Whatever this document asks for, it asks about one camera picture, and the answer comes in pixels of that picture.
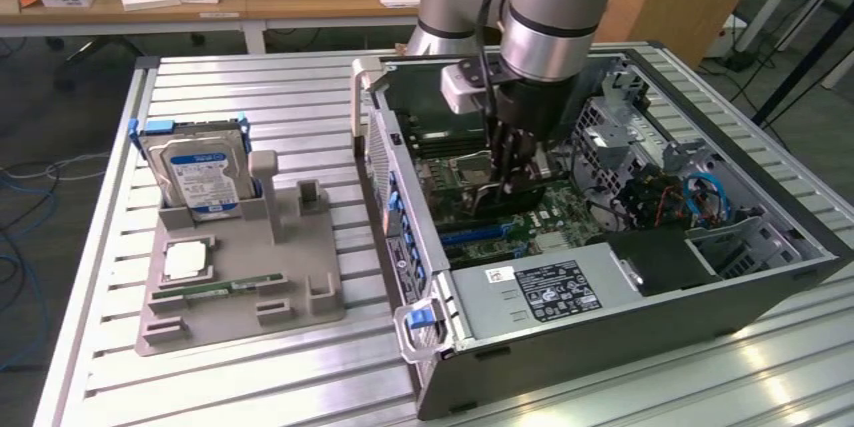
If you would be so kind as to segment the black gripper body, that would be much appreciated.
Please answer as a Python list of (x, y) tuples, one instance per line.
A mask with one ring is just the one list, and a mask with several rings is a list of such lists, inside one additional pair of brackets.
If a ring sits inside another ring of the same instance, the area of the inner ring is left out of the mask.
[(560, 82), (520, 79), (504, 83), (497, 92), (497, 117), (504, 124), (545, 141), (568, 109), (578, 78)]

